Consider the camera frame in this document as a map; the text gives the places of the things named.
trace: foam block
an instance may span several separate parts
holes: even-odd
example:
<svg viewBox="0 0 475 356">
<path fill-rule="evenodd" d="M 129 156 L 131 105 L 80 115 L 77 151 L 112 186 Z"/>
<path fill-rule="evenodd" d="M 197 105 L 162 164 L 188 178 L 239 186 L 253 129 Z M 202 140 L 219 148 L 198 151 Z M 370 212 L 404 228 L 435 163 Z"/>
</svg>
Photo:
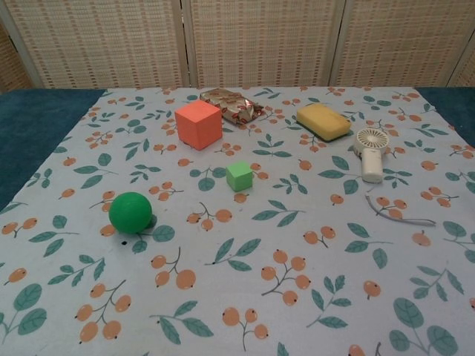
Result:
<svg viewBox="0 0 475 356">
<path fill-rule="evenodd" d="M 242 191 L 252 187 L 252 170 L 244 161 L 226 167 L 226 181 L 233 191 Z"/>
<path fill-rule="evenodd" d="M 220 109 L 202 100 L 176 110 L 175 119 L 178 137 L 199 151 L 223 137 Z"/>
<path fill-rule="evenodd" d="M 325 141 L 348 134 L 350 122 L 322 104 L 311 104 L 297 111 L 297 122 Z"/>
</svg>

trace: sponge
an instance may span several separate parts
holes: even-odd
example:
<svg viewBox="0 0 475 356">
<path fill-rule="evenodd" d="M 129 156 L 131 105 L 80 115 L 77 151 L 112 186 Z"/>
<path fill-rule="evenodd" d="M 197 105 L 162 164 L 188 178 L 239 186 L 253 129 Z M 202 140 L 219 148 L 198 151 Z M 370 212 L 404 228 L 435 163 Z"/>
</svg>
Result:
<svg viewBox="0 0 475 356">
<path fill-rule="evenodd" d="M 325 141 L 348 134 L 350 122 L 322 104 L 311 104 L 297 111 L 297 122 Z"/>
</svg>

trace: floral tablecloth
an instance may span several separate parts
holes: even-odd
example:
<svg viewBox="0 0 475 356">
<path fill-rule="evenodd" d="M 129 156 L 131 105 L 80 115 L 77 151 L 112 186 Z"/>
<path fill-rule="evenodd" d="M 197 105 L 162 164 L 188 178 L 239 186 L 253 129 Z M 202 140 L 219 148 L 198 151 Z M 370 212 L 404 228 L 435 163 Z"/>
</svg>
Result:
<svg viewBox="0 0 475 356">
<path fill-rule="evenodd" d="M 231 90 L 265 114 L 199 152 L 174 121 L 196 89 L 107 90 L 81 118 L 0 214 L 0 355 L 473 355 L 474 149 L 412 88 Z M 313 102 L 350 134 L 296 124 Z M 364 127 L 390 136 L 381 185 Z M 126 191 L 143 233 L 109 225 Z"/>
</svg>

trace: handheld fan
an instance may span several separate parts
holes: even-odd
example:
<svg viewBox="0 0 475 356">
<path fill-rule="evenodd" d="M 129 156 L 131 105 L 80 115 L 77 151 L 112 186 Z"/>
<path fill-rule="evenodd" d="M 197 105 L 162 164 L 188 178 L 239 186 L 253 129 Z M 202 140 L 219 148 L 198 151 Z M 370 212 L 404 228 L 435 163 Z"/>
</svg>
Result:
<svg viewBox="0 0 475 356">
<path fill-rule="evenodd" d="M 362 161 L 362 175 L 365 182 L 379 183 L 383 179 L 382 154 L 389 138 L 381 130 L 364 128 L 355 136 L 353 150 Z"/>
</svg>

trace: ball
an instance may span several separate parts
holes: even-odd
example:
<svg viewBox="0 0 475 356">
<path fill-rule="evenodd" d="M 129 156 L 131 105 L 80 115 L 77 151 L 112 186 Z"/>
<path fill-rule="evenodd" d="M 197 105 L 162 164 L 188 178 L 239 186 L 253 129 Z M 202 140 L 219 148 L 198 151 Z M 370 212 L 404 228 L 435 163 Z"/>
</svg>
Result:
<svg viewBox="0 0 475 356">
<path fill-rule="evenodd" d="M 112 202 L 109 220 L 116 230 L 127 234 L 136 234 L 150 223 L 151 204 L 139 193 L 120 194 Z"/>
</svg>

